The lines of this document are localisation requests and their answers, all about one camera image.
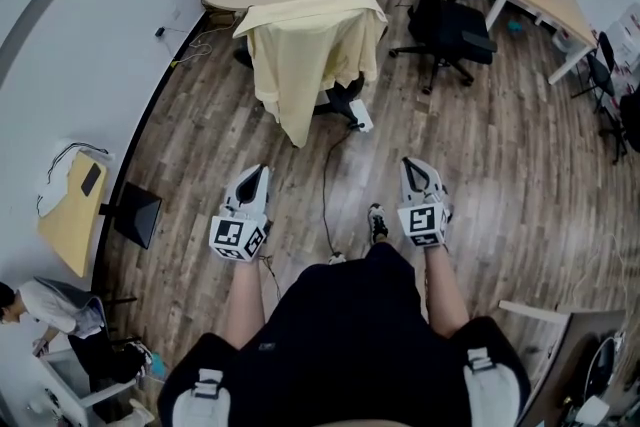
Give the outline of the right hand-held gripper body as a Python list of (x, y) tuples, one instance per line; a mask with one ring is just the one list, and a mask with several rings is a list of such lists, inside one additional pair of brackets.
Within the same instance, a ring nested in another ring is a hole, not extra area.
[(416, 247), (436, 247), (446, 243), (448, 225), (453, 214), (446, 189), (413, 192), (398, 209), (405, 236)]

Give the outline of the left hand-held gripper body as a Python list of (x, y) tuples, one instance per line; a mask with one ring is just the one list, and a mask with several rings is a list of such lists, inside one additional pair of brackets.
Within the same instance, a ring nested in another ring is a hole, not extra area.
[(219, 213), (211, 219), (209, 246), (214, 253), (227, 260), (252, 262), (271, 229), (268, 202), (268, 194), (247, 204), (226, 196)]

